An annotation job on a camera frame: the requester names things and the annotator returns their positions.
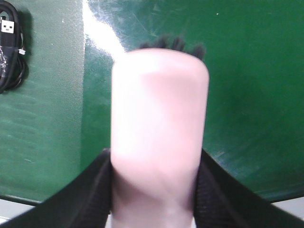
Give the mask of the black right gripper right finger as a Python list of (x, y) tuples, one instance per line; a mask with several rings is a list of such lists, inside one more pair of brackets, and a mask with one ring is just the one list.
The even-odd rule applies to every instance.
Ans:
[(302, 219), (279, 209), (238, 182), (205, 151), (197, 175), (198, 228), (302, 228)]

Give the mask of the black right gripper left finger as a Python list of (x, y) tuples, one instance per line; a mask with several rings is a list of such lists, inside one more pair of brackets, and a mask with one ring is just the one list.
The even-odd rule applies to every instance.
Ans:
[(111, 209), (110, 149), (62, 190), (2, 228), (104, 228)]

